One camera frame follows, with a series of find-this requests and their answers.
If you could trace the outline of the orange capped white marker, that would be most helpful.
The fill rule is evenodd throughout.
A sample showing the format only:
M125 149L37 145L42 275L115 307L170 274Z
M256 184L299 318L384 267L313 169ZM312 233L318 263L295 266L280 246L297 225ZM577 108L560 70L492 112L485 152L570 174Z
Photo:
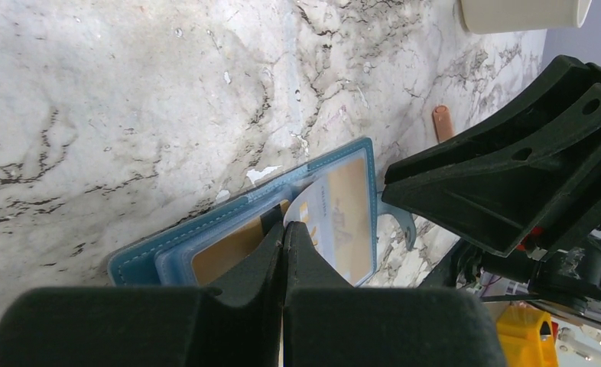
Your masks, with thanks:
M439 143L451 139L456 134L450 109L447 106L439 105L435 107L432 111L432 121Z

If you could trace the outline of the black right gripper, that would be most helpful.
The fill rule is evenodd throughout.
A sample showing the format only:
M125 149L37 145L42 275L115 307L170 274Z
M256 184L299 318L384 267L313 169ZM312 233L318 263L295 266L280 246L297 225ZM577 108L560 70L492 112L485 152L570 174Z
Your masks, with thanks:
M540 258L601 223L601 66L560 55L472 128L392 164L385 203L497 256L534 235Z

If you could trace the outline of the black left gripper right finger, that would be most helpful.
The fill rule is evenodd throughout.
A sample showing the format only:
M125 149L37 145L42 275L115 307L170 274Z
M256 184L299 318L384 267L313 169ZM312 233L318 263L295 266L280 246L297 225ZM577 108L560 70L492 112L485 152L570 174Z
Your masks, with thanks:
M286 366L504 366L495 324L471 294L447 287L353 287L288 224Z

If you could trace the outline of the cream oblong plastic tray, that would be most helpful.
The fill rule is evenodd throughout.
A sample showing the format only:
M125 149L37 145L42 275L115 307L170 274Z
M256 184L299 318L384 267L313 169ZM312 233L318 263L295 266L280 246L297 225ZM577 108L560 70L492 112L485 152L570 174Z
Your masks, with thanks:
M462 0L466 27L474 34L580 28L591 0Z

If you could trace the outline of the white VIP card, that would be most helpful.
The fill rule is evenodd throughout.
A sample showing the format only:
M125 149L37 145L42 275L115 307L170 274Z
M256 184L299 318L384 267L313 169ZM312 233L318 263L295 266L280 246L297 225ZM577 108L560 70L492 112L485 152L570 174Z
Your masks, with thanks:
M312 247L350 284L374 270L369 167L364 151L339 159L300 187L284 224L302 222Z

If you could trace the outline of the blue card holder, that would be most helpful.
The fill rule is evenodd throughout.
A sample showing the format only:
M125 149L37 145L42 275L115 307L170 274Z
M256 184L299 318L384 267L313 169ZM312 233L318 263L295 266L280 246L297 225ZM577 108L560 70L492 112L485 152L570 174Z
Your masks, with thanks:
M413 248L413 216L382 202L372 141L360 138L196 218L111 254L112 284L206 285L249 256L277 223L303 222L311 246L350 284L377 270L377 222L393 216Z

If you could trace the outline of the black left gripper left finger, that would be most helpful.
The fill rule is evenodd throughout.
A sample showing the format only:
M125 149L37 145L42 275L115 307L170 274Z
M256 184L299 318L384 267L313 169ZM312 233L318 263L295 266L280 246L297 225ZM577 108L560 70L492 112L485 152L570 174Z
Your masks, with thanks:
M275 366L284 227L205 287L42 287L0 320L0 366Z

